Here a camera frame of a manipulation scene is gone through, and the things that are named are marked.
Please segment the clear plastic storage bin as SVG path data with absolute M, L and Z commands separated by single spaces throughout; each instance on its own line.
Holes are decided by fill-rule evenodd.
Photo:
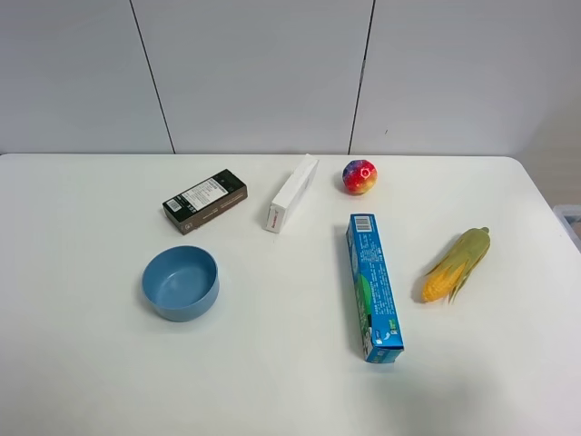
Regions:
M 559 204 L 553 208 L 556 218 L 561 222 L 571 241 L 578 251 L 581 252 L 580 240 L 580 223 L 581 223 L 581 205 L 580 204 Z

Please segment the blue plastic bowl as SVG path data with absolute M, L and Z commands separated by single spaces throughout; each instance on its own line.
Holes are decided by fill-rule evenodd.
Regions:
M 197 246 L 176 246 L 159 253 L 142 275 L 144 298 L 160 317 L 171 322 L 189 322 L 204 315 L 219 291 L 217 262 Z

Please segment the black rectangular box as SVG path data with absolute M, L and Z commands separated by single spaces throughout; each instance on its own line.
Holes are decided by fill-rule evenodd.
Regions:
M 228 169 L 162 203 L 167 218 L 183 235 L 201 227 L 248 197 L 247 185 Z

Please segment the white rectangular box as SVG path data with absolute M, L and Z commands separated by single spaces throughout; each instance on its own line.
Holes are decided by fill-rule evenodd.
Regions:
M 271 201 L 266 222 L 263 225 L 265 231 L 281 233 L 312 184 L 319 161 L 318 158 L 310 154 L 303 156 L 299 165 L 290 174 Z

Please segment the toy corn cob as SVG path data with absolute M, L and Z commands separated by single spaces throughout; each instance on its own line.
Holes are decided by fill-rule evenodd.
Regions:
M 455 301 L 468 277 L 486 256 L 490 247 L 487 227 L 463 232 L 437 264 L 426 274 L 421 301 L 435 302 L 444 298 Z

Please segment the multicolour dimpled ball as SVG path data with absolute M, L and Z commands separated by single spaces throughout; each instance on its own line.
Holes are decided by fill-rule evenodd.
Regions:
M 375 185 L 378 171 L 369 160 L 353 160 L 343 169 L 341 179 L 348 193 L 363 195 Z

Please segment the blue toothpaste box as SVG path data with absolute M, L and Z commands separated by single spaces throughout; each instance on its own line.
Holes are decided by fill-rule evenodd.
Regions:
M 346 240 L 364 360 L 392 364 L 404 342 L 375 215 L 354 213 Z

